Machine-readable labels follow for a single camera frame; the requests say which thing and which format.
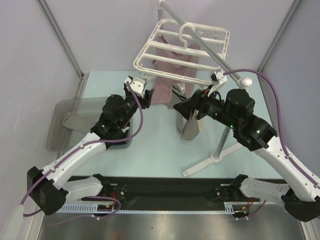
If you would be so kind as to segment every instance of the white wall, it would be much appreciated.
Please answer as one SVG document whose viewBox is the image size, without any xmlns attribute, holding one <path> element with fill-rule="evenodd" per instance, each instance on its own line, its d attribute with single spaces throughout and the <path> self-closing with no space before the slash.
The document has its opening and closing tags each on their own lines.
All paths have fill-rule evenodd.
<svg viewBox="0 0 320 240">
<path fill-rule="evenodd" d="M 0 1 L 0 232 L 27 189 L 27 171 L 51 162 L 57 102 L 79 79 L 35 0 Z"/>
<path fill-rule="evenodd" d="M 320 1 L 305 0 L 266 66 L 277 89 L 284 137 L 291 151 L 320 176 Z M 271 90 L 273 118 L 276 107 Z"/>
<path fill-rule="evenodd" d="M 134 59 L 158 21 L 156 0 L 47 2 L 85 72 L 133 70 Z M 257 69 L 293 0 L 166 2 L 186 22 L 228 29 L 227 62 L 234 69 Z"/>
</svg>

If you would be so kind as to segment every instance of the white hanger hook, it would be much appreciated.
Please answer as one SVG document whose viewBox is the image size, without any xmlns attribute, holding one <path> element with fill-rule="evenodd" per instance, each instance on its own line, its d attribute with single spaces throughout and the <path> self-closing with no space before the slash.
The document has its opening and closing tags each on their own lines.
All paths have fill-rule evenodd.
<svg viewBox="0 0 320 240">
<path fill-rule="evenodd" d="M 187 40 L 185 40 L 185 39 L 182 38 L 182 32 L 184 31 L 184 29 L 185 29 L 186 27 L 190 27 L 190 28 L 192 28 L 193 31 L 196 31 L 195 26 L 194 26 L 192 23 L 190 23 L 190 22 L 187 22 L 187 23 L 183 24 L 183 25 L 180 27 L 180 30 L 179 30 L 179 39 L 180 39 L 181 42 L 183 42 L 183 47 L 184 47 L 184 49 L 186 49 L 187 46 L 188 46 Z"/>
</svg>

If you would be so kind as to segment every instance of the clear plastic bin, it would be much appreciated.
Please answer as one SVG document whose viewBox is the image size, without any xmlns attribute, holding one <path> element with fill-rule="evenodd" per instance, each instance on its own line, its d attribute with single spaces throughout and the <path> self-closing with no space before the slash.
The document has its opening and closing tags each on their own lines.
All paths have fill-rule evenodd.
<svg viewBox="0 0 320 240">
<path fill-rule="evenodd" d="M 58 102 L 55 106 L 51 126 L 49 130 L 46 148 L 50 152 L 66 152 L 81 141 L 86 135 L 77 130 L 72 130 L 63 125 L 66 116 L 72 115 L 82 119 L 96 118 L 95 123 L 99 120 L 102 113 L 102 107 L 106 103 L 108 97 L 94 97 L 82 99 L 68 99 Z M 130 120 L 130 126 L 133 125 L 133 119 Z M 128 135 L 133 134 L 132 127 L 128 131 Z M 109 149 L 127 148 L 131 139 L 124 143 L 115 143 Z"/>
</svg>

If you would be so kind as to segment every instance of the purple cable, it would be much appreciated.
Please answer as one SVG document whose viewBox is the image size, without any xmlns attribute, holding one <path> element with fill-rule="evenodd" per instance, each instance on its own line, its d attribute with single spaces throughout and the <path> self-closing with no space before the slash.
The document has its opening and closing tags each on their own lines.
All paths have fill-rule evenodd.
<svg viewBox="0 0 320 240">
<path fill-rule="evenodd" d="M 263 206 L 266 204 L 267 201 L 263 201 L 263 203 L 257 208 L 257 210 L 255 210 L 253 213 L 249 214 L 247 217 L 252 217 L 254 215 L 256 215 L 262 208 Z M 244 220 L 246 219 L 246 217 L 239 217 L 238 220 Z"/>
<path fill-rule="evenodd" d="M 137 105 L 138 105 L 138 108 L 139 108 L 139 111 L 140 111 L 140 125 L 139 125 L 139 128 L 137 129 L 137 131 L 132 134 L 131 136 L 128 136 L 126 138 L 123 138 L 123 139 L 117 139 L 117 140 L 94 140 L 94 141 L 88 141 L 86 143 L 83 144 L 84 147 L 88 146 L 88 145 L 91 145 L 91 144 L 97 144 L 97 143 L 110 143 L 110 144 L 113 144 L 113 143 L 122 143 L 122 142 L 125 142 L 125 141 L 128 141 L 132 138 L 134 138 L 141 130 L 142 126 L 143 126 L 143 123 L 144 123 L 144 114 L 142 112 L 142 107 L 141 107 L 141 104 L 139 102 L 139 99 L 137 98 L 135 92 L 132 90 L 131 86 L 127 83 L 127 87 L 129 88 L 129 91 L 132 93 L 132 96 L 134 98 L 134 100 L 136 101 Z M 68 158 L 70 158 L 73 154 L 75 154 L 76 152 L 82 150 L 81 147 L 77 147 L 75 150 L 71 151 L 68 155 L 66 155 L 61 161 L 59 161 L 55 166 L 54 168 L 58 168 L 61 164 L 63 164 Z M 20 202 L 20 205 L 23 205 L 26 201 L 26 199 L 28 198 L 28 196 L 32 193 L 32 191 L 35 189 L 35 187 L 43 180 L 45 179 L 49 174 L 51 174 L 53 171 L 52 170 L 49 170 L 48 172 L 46 172 L 42 177 L 40 177 L 30 188 L 29 190 L 26 192 L 26 194 L 24 195 L 24 197 L 22 198 L 21 202 Z M 24 217 L 31 217 L 31 216 L 34 216 L 36 215 L 37 213 L 39 213 L 40 210 L 37 210 L 33 213 L 26 213 L 26 214 L 23 214 Z"/>
<path fill-rule="evenodd" d="M 97 220 L 98 220 L 98 219 L 106 219 L 106 218 L 109 218 L 109 217 L 111 217 L 112 215 L 116 214 L 116 213 L 121 209 L 121 202 L 120 202 L 118 199 L 115 199 L 115 198 L 113 198 L 113 197 L 106 197 L 106 196 L 89 196 L 88 198 L 91 198 L 91 199 L 111 200 L 111 201 L 114 201 L 114 202 L 116 202 L 116 203 L 118 204 L 118 208 L 117 208 L 116 210 L 114 210 L 113 212 L 109 213 L 108 215 L 97 217 Z M 57 222 L 57 223 L 55 223 L 55 224 L 52 224 L 52 225 L 50 225 L 50 227 L 55 227 L 55 226 L 58 226 L 58 225 L 60 225 L 60 224 L 65 224 L 65 223 L 70 222 L 70 221 L 72 221 L 72 220 L 80 219 L 80 218 L 84 218 L 84 217 L 92 217 L 92 215 L 83 214 L 83 215 L 75 216 L 75 217 L 69 218 L 69 219 L 67 219 L 67 220 L 63 220 L 63 221 Z"/>
<path fill-rule="evenodd" d="M 286 156 L 289 156 L 289 152 L 288 149 L 286 147 L 285 144 L 285 139 L 283 137 L 283 131 L 282 131 L 282 124 L 281 124 L 281 113 L 280 113 L 280 103 L 279 103 L 279 98 L 278 98 L 278 94 L 277 91 L 275 89 L 275 86 L 272 84 L 272 82 L 269 80 L 269 78 L 264 75 L 263 73 L 256 71 L 256 70 L 251 70 L 251 69 L 236 69 L 236 70 L 232 70 L 232 71 L 227 71 L 225 72 L 223 75 L 229 75 L 229 74 L 234 74 L 234 73 L 239 73 L 239 72 L 250 72 L 250 73 L 254 73 L 256 75 L 259 75 L 260 77 L 262 77 L 271 87 L 274 98 L 275 98 L 275 103 L 276 103 L 276 112 L 277 112 L 277 119 L 278 119 L 278 127 L 279 127 L 279 138 L 280 138 L 280 143 L 281 146 L 283 148 L 283 152 L 285 153 Z M 292 157 L 288 157 L 289 161 L 295 166 L 296 169 L 299 170 L 300 173 L 302 173 L 310 182 L 312 182 L 315 186 L 317 186 L 318 188 L 320 188 L 318 186 L 317 181 L 315 181 L 306 171 L 304 171 L 297 163 L 296 161 L 292 158 Z"/>
</svg>

